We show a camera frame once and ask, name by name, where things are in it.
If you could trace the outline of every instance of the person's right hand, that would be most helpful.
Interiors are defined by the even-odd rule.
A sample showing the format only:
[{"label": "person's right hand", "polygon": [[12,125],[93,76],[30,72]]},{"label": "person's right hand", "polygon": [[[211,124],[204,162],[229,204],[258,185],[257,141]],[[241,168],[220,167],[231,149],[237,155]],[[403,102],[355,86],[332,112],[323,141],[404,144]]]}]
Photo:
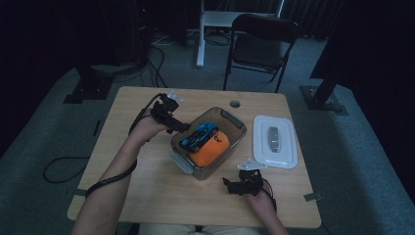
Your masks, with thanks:
[{"label": "person's right hand", "polygon": [[[271,192],[268,183],[264,181],[263,187],[268,193]],[[262,190],[254,196],[252,194],[245,195],[251,204],[254,212],[262,223],[268,229],[270,235],[286,235],[288,234],[284,225],[277,216],[277,212],[274,210],[272,199]]]},{"label": "person's right hand", "polygon": [[[269,185],[265,181],[263,181],[262,188],[268,193],[271,191]],[[256,196],[247,194],[246,197],[259,218],[262,216],[275,216],[276,211],[274,210],[272,201],[264,191],[259,190],[259,193]]]}]

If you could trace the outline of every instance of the wooden table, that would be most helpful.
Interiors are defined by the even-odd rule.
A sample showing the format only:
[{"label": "wooden table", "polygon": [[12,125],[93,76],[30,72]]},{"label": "wooden table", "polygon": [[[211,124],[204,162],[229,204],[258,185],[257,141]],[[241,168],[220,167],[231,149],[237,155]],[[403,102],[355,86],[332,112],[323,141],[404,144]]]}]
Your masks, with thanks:
[{"label": "wooden table", "polygon": [[[121,87],[104,124],[78,189],[87,190],[98,181],[127,137],[139,111],[158,93],[170,89]],[[172,135],[162,132],[147,143],[138,156],[128,195],[119,221],[202,225],[261,226],[243,196],[230,195],[222,177],[239,181],[237,165],[253,158],[254,117],[265,115],[292,119],[284,95],[211,90],[174,89],[184,99],[174,117],[190,123],[212,107],[222,108],[242,120],[248,128],[234,154],[208,179],[198,180],[184,173],[171,158]],[[230,107],[239,101],[241,107]],[[300,145],[299,163],[293,169],[262,169],[278,204],[278,215],[287,227],[315,228],[321,218],[312,193]],[[76,219],[84,197],[75,195],[68,217]]]}]

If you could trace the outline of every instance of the desk leg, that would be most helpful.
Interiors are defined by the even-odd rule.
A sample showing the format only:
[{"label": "desk leg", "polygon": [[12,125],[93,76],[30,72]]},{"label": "desk leg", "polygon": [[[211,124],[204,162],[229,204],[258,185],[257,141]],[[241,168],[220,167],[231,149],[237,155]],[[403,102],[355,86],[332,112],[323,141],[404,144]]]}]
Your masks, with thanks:
[{"label": "desk leg", "polygon": [[201,25],[200,25],[200,32],[199,32],[199,50],[198,50],[198,61],[196,66],[198,68],[202,68],[205,63],[205,22],[204,22],[204,15],[205,15],[205,0],[201,0]]}]

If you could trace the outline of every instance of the plastic storage bin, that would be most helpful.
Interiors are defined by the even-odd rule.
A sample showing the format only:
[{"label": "plastic storage bin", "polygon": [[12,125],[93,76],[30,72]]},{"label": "plastic storage bin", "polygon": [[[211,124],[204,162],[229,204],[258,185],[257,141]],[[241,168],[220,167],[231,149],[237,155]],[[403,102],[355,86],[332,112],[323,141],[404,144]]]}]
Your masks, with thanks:
[{"label": "plastic storage bin", "polygon": [[[197,166],[193,163],[189,153],[182,149],[179,145],[179,142],[191,135],[202,122],[216,123],[219,130],[225,133],[229,139],[229,148],[226,149],[211,164],[204,167]],[[172,158],[184,172],[192,174],[200,180],[207,179],[226,159],[233,154],[238,143],[246,135],[247,127],[238,118],[221,108],[211,108],[207,110],[204,114],[193,120],[191,124],[192,126],[189,130],[183,133],[179,132],[171,138],[170,144],[173,149]]]}]

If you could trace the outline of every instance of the container lid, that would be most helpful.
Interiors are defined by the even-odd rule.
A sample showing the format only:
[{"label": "container lid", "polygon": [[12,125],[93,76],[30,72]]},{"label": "container lid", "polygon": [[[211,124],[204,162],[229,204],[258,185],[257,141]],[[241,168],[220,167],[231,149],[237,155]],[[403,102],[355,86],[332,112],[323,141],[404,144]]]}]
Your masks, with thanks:
[{"label": "container lid", "polygon": [[298,163],[293,123],[282,117],[254,118],[254,158],[265,165],[294,168]]}]

